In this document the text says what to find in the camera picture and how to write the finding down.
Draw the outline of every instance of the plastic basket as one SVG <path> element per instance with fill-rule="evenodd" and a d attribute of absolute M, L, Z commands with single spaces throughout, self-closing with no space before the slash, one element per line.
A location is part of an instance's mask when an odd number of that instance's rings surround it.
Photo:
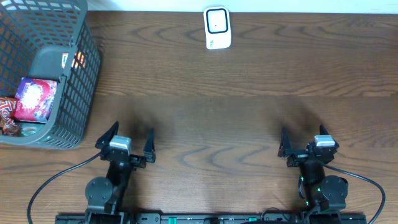
<path fill-rule="evenodd" d="M 77 147 L 87 126 L 101 62 L 85 22 L 87 2 L 0 2 L 0 96 L 14 97 L 22 77 L 58 81 L 44 127 L 27 137 L 0 136 L 0 142 Z M 64 53 L 68 58 L 62 68 Z"/>

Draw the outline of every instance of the candy box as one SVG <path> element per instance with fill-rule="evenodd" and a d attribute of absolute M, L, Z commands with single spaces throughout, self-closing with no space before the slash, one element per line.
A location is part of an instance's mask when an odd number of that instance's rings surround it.
<path fill-rule="evenodd" d="M 46 123 L 50 117 L 57 82 L 22 78 L 15 98 L 18 100 L 15 119 Z"/>

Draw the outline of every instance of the wood table surface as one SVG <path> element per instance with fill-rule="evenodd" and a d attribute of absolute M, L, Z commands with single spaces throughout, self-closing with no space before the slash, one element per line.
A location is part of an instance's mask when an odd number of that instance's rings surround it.
<path fill-rule="evenodd" d="M 49 177 L 98 152 L 115 122 L 142 154 L 155 128 L 157 160 L 133 173 L 127 210 L 262 212 L 305 206 L 299 169 L 277 157 L 280 131 L 304 148 L 324 124 L 340 148 L 330 164 L 379 182 L 397 223 L 398 17 L 231 13 L 228 49 L 207 50 L 202 13 L 89 12 L 103 64 L 86 137 L 78 149 L 1 145 L 0 223 L 26 223 Z M 86 184 L 106 175 L 99 159 L 49 184 L 35 223 L 81 213 Z M 376 212 L 381 194 L 348 179 L 347 212 Z"/>

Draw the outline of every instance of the logo on white device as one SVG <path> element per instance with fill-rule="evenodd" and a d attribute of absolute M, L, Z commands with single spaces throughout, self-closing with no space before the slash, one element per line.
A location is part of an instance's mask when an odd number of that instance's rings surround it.
<path fill-rule="evenodd" d="M 223 49 L 231 45 L 229 11 L 225 7 L 209 7 L 204 13 L 207 49 Z"/>

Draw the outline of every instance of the white square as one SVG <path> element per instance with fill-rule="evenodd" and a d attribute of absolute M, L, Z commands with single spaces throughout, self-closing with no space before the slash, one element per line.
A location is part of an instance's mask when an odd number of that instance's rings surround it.
<path fill-rule="evenodd" d="M 226 32 L 228 25 L 226 11 L 223 9 L 210 10 L 207 12 L 208 29 L 211 33 Z"/>

